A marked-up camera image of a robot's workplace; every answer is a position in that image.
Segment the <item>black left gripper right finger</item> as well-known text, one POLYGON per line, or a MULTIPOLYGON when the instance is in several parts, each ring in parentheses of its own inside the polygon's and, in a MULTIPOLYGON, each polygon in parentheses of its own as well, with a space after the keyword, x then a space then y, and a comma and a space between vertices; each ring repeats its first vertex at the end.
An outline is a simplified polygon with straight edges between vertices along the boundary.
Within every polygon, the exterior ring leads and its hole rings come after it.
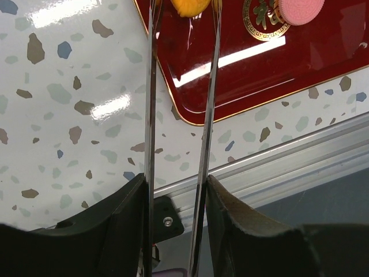
POLYGON ((280 223, 208 176, 215 276, 368 276, 368 225, 280 223))

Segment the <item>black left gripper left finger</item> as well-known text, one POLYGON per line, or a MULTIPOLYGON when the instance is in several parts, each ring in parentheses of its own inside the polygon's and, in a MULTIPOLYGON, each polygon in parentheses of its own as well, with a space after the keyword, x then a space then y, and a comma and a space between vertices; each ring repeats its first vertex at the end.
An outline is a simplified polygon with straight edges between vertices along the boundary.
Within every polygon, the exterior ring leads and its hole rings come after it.
POLYGON ((1 225, 1 276, 136 276, 142 244, 145 178, 53 228, 1 225))

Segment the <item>orange fish cookie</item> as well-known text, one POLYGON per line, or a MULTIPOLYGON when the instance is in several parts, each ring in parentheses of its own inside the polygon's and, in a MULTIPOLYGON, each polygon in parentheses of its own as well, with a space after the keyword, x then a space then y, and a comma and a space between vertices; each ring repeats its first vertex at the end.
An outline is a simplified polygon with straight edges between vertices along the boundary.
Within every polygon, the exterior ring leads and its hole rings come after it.
POLYGON ((208 7, 210 0, 172 0, 171 3, 181 17, 195 17, 208 7))

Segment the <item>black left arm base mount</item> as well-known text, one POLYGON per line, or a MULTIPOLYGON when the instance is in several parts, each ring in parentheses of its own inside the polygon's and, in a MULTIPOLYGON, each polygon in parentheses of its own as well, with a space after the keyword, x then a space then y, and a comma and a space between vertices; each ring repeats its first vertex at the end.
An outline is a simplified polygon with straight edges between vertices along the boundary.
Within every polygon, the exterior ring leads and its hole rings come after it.
POLYGON ((157 244, 184 233, 184 226, 172 200, 167 196, 154 199, 153 243, 157 244))

